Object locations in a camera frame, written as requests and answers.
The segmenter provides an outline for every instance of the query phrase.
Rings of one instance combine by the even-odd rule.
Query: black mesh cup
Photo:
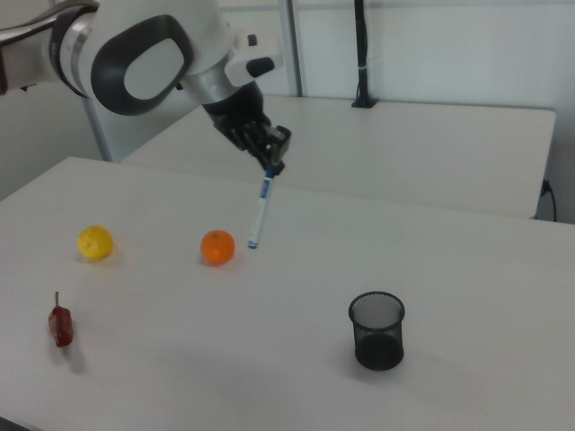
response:
[[[397,296],[367,292],[349,306],[356,340],[356,359],[370,370],[389,370],[403,359],[405,307]]]

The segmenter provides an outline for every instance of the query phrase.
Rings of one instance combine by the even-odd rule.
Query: red pepper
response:
[[[74,337],[72,315],[67,308],[58,305],[58,292],[56,292],[56,307],[48,316],[48,326],[50,327],[50,334],[56,341],[56,347],[67,346],[72,342]]]

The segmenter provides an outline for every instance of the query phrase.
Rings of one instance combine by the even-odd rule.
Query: blue marker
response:
[[[263,179],[261,184],[260,202],[258,203],[258,213],[255,216],[252,231],[250,232],[250,241],[248,247],[250,249],[257,249],[260,242],[261,229],[263,229],[263,220],[266,216],[268,203],[270,202],[271,186],[273,185],[273,171],[268,169],[266,171],[266,178]]]

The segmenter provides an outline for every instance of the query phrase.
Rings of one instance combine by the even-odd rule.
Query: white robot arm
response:
[[[291,133],[263,114],[254,78],[281,65],[274,31],[231,29],[215,0],[68,0],[0,31],[0,95],[61,80],[108,110],[138,115],[182,88],[275,174]]]

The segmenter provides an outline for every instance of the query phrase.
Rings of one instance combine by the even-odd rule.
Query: power cord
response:
[[[557,204],[555,203],[555,194],[553,193],[553,189],[551,188],[551,183],[549,180],[543,180],[543,184],[541,185],[541,193],[539,198],[542,198],[549,192],[551,194],[551,201],[553,202],[553,221],[557,221]]]

